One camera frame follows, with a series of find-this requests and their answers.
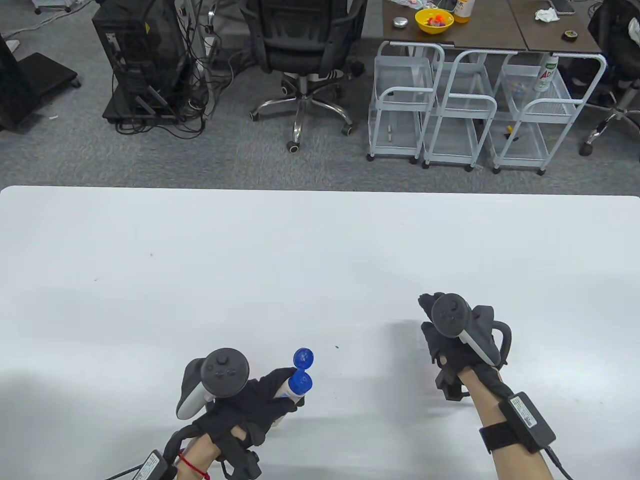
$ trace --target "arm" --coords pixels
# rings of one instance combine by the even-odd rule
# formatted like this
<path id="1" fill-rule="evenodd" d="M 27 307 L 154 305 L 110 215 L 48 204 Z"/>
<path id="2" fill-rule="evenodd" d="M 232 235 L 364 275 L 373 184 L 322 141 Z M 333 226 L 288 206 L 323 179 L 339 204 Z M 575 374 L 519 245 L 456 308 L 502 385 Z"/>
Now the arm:
<path id="1" fill-rule="evenodd" d="M 505 422 L 498 408 L 499 399 L 466 368 L 458 375 L 474 401 L 484 427 Z M 495 470 L 500 480 L 553 480 L 549 467 L 540 452 L 529 453 L 522 445 L 509 445 L 492 453 Z"/>
<path id="2" fill-rule="evenodd" d="M 246 438 L 244 430 L 237 426 L 233 427 L 231 435 L 240 440 Z M 184 449 L 184 458 L 200 471 L 206 472 L 220 453 L 220 449 L 211 441 L 209 435 L 202 435 L 190 441 Z M 202 475 L 192 470 L 183 461 L 178 460 L 176 468 L 178 469 L 177 480 L 201 480 L 202 478 Z"/>

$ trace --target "glove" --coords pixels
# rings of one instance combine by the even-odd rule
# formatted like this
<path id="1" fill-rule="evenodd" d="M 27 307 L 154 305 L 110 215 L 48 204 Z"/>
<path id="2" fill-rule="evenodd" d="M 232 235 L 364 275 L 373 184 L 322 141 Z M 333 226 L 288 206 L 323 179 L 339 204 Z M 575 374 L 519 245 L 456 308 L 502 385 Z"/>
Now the glove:
<path id="1" fill-rule="evenodd" d="M 436 300 L 443 296 L 444 293 L 436 292 L 433 295 L 424 293 L 418 298 L 418 304 L 427 314 L 429 320 L 431 318 L 431 309 Z M 446 369 L 458 375 L 462 370 L 467 367 L 473 367 L 478 364 L 483 364 L 482 358 L 467 344 L 464 344 L 460 339 L 450 339 L 442 335 L 436 329 L 435 325 L 431 322 L 423 322 L 420 327 L 424 334 L 424 339 L 427 340 L 429 346 L 429 354 L 431 355 L 431 362 L 438 362 L 438 366 L 442 369 Z M 446 364 L 440 362 L 440 355 L 444 355 L 447 359 Z"/>
<path id="2" fill-rule="evenodd" d="M 295 372 L 294 367 L 275 369 L 260 380 L 249 380 L 240 393 L 216 399 L 193 425 L 208 434 L 214 444 L 237 425 L 247 432 L 246 440 L 241 442 L 245 449 L 260 445 L 274 421 L 305 404 L 304 398 L 298 404 L 290 398 L 273 398 Z"/>

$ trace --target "office chair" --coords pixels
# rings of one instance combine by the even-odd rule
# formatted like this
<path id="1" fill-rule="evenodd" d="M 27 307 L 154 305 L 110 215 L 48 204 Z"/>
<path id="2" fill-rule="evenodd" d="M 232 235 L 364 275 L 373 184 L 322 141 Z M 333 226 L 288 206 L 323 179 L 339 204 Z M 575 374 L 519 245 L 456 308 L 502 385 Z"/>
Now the office chair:
<path id="1" fill-rule="evenodd" d="M 366 0 L 241 0 L 240 11 L 249 26 L 252 51 L 261 69 L 282 72 L 283 97 L 267 100 L 250 113 L 256 122 L 260 111 L 281 104 L 296 105 L 292 140 L 287 150 L 300 149 L 305 110 L 315 105 L 340 115 L 342 134 L 349 136 L 353 122 L 342 107 L 316 95 L 340 81 L 334 70 L 346 62 L 351 43 L 362 28 Z M 313 85 L 309 78 L 325 79 Z"/>
<path id="2" fill-rule="evenodd" d="M 640 47 L 628 33 L 630 15 L 640 19 L 640 0 L 604 0 L 596 14 L 599 16 L 598 45 L 609 64 L 609 80 L 613 88 L 619 81 L 630 81 L 631 84 L 622 98 L 611 108 L 587 105 L 607 110 L 607 116 L 589 133 L 580 146 L 579 154 L 583 157 L 593 153 L 593 142 L 614 120 L 625 120 L 640 132 L 640 123 L 630 116 L 640 113 L 640 110 L 628 109 L 640 89 Z"/>

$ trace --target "black glove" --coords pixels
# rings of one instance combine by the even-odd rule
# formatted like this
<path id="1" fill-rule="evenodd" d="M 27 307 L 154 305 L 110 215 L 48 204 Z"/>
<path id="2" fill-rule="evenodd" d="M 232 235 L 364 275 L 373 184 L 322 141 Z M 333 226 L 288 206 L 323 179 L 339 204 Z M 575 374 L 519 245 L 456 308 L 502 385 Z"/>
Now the black glove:
<path id="1" fill-rule="evenodd" d="M 433 304 L 442 295 L 444 295 L 442 292 L 436 292 L 433 295 L 424 293 L 418 298 L 418 303 L 429 317 L 429 320 L 432 320 L 431 309 Z M 438 362 L 440 368 L 447 369 L 457 375 L 466 367 L 484 363 L 482 358 L 469 345 L 462 343 L 460 339 L 445 337 L 438 332 L 433 323 L 423 322 L 421 329 L 429 346 L 431 362 Z M 445 365 L 440 363 L 440 355 L 446 357 L 447 363 Z"/>
<path id="2" fill-rule="evenodd" d="M 213 443 L 238 425 L 247 432 L 247 439 L 241 442 L 245 449 L 260 445 L 274 421 L 305 404 L 304 398 L 297 405 L 289 398 L 273 398 L 295 372 L 294 367 L 275 369 L 260 380 L 249 380 L 240 393 L 216 399 L 213 406 L 207 406 L 207 413 L 193 425 L 208 434 Z"/>

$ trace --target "blue cap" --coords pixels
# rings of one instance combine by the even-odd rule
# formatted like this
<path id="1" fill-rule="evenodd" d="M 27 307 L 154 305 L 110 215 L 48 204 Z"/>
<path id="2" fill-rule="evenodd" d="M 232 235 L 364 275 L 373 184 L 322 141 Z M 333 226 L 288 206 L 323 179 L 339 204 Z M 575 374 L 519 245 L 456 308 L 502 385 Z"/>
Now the blue cap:
<path id="1" fill-rule="evenodd" d="M 289 388 L 298 396 L 305 395 L 313 386 L 314 382 L 311 380 L 309 374 L 302 370 L 296 371 L 289 378 Z"/>
<path id="2" fill-rule="evenodd" d="M 314 353 L 308 348 L 299 348 L 293 354 L 293 366 L 299 370 L 307 370 L 314 363 Z"/>

